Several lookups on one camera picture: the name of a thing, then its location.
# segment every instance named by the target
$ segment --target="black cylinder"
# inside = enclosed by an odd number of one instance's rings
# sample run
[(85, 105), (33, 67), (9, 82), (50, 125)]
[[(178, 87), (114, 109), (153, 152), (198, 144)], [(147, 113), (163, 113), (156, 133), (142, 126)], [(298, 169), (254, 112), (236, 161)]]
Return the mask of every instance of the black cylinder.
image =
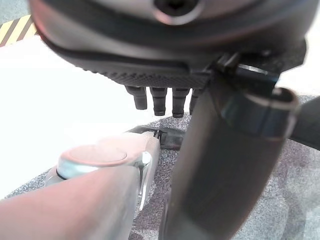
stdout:
[(230, 239), (264, 190), (298, 109), (286, 89), (265, 98), (211, 83), (182, 143), (159, 239)]

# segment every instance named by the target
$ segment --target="textured black plastic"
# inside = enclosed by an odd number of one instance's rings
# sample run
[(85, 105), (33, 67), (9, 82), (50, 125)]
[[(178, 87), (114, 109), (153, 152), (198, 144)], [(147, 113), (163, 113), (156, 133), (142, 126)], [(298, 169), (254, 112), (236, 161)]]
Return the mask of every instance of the textured black plastic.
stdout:
[[(237, 92), (226, 87), (218, 93), (220, 89), (221, 85), (210, 84), (194, 109), (174, 167), (160, 240), (230, 239), (254, 207), (281, 153), (285, 130), (290, 128), (282, 122), (290, 117), (276, 119), (283, 128), (278, 137), (236, 130), (222, 112), (225, 100), (232, 101)], [(265, 105), (265, 100), (256, 104)], [(295, 115), (298, 103), (278, 107)]]
[(40, 31), (39, 34), (42, 40), (66, 61), (125, 86), (202, 89), (211, 77), (208, 73), (192, 74), (185, 64), (178, 61), (144, 60), (66, 50), (50, 42)]

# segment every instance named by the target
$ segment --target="black plastic housing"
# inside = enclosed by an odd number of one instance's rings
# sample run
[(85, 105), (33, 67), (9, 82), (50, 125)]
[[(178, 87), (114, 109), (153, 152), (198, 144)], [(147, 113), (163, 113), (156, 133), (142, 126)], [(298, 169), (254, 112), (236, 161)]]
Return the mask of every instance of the black plastic housing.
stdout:
[(201, 89), (221, 52), (276, 52), (301, 42), (319, 0), (259, 0), (180, 26), (89, 0), (29, 3), (44, 41), (72, 64), (126, 86)]

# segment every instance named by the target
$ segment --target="hazard tape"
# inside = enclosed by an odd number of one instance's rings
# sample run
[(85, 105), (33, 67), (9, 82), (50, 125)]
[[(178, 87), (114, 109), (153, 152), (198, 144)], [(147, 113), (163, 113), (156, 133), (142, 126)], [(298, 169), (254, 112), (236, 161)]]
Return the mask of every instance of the hazard tape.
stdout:
[(37, 30), (31, 15), (8, 21), (0, 25), (0, 47), (30, 38), (34, 35), (37, 35)]

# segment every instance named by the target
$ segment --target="white floor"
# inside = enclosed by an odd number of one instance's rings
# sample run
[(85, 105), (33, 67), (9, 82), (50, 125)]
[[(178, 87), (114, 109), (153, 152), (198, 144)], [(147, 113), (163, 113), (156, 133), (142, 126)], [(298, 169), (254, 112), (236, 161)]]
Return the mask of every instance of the white floor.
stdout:
[[(284, 73), (279, 86), (320, 95), (320, 17), (308, 41), (305, 65)], [(148, 97), (148, 110), (136, 110), (122, 85), (73, 67), (39, 37), (0, 48), (0, 199), (52, 167), (62, 151), (156, 120)], [(169, 94), (167, 116), (171, 106)]]

